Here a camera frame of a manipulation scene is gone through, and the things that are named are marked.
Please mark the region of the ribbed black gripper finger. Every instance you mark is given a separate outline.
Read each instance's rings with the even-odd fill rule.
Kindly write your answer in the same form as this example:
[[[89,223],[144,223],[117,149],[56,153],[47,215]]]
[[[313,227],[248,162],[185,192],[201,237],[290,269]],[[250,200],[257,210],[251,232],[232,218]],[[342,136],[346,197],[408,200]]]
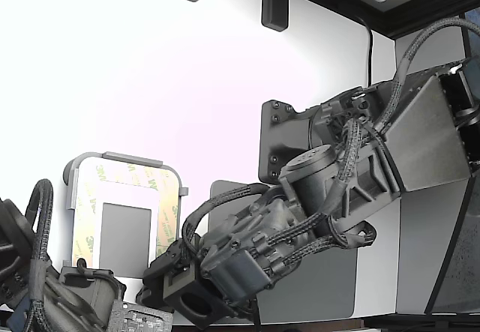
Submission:
[[[143,277],[136,303],[144,307],[165,307],[164,275]]]

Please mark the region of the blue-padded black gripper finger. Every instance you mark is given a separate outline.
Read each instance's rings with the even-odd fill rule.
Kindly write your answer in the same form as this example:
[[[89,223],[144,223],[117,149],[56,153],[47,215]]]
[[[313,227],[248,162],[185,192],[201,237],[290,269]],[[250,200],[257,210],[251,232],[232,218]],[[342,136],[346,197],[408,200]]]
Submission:
[[[109,316],[109,332],[170,332],[173,314],[115,300]]]

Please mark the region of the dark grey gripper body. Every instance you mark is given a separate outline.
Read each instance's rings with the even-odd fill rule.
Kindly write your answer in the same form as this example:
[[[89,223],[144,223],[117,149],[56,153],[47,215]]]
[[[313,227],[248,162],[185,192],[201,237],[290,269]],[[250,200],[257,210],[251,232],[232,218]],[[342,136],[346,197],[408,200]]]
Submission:
[[[59,282],[91,307],[101,328],[107,328],[114,301],[122,301],[126,292],[126,285],[113,271],[89,268],[85,259],[79,259],[76,266],[64,266]]]

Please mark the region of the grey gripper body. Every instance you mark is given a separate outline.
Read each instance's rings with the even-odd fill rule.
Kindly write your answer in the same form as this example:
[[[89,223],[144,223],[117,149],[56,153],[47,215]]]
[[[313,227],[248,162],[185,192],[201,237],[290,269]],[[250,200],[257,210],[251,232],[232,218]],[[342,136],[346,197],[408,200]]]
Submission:
[[[312,234],[304,232],[273,247],[267,239],[305,218],[299,205],[280,196],[229,214],[200,239],[202,275],[233,305],[269,289],[300,266],[300,260],[288,265],[284,258],[310,242]]]

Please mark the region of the bladed black gripper finger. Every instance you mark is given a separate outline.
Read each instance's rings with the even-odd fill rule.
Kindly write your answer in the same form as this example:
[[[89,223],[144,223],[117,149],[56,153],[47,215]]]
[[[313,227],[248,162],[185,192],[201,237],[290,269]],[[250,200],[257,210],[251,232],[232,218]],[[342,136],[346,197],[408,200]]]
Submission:
[[[200,272],[198,261],[191,255],[186,243],[182,238],[175,240],[166,251],[158,256],[146,268],[143,274],[144,279],[158,279],[169,274],[176,274],[185,269],[193,268]]]

